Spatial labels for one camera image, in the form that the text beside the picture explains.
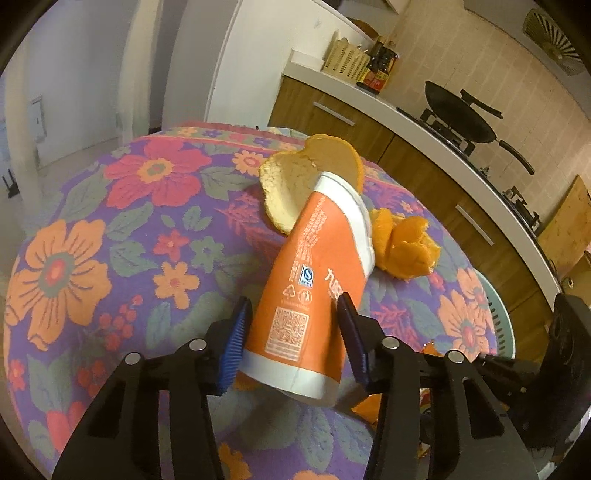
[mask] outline wooden cutting board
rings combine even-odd
[[[591,197],[579,175],[538,242],[556,265],[560,279],[577,264],[591,243]]]

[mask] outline metal screw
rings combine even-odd
[[[394,337],[386,337],[384,340],[382,340],[382,345],[385,348],[388,349],[397,349],[400,346],[400,342],[398,341],[397,338]]]
[[[205,350],[206,346],[207,346],[207,342],[201,338],[196,338],[195,340],[191,340],[191,343],[189,344],[189,348],[193,352],[200,352],[201,350]]]
[[[125,363],[128,365],[135,365],[141,358],[142,357],[138,352],[131,352],[125,357]]]
[[[461,364],[464,361],[464,354],[458,350],[452,350],[447,357],[455,364]]]

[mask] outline exhaust fan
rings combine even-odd
[[[583,61],[566,35],[544,11],[532,8],[523,23],[523,33],[545,51],[569,75],[585,71]]]

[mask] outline purple fabric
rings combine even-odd
[[[41,226],[49,227],[28,239],[17,259],[4,328],[13,405],[50,472],[127,352],[171,353],[225,317],[240,294],[256,304],[284,242],[265,216],[258,166],[276,150],[302,145],[227,125],[176,128],[101,157],[48,205]],[[374,164],[366,163],[363,199],[370,209],[427,218],[442,251],[429,277],[401,281],[376,269],[359,309],[415,350],[434,340],[440,352],[495,353],[482,286],[447,231]],[[65,241],[56,233],[64,225]],[[67,269],[70,254],[74,270]],[[61,281],[67,286],[55,290]],[[40,296],[25,301],[27,288]],[[43,297],[51,291],[55,298]],[[355,388],[347,362],[341,398]],[[244,379],[209,403],[229,480],[363,478],[372,430],[360,420]],[[162,450],[163,475],[171,478],[170,445]]]

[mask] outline drawer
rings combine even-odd
[[[390,130],[359,110],[289,77],[283,77],[269,125],[307,135],[343,138],[359,155],[374,162],[394,137]]]
[[[507,311],[539,291],[529,268],[495,222],[419,150],[395,137],[378,164],[449,231],[474,268],[494,285]]]

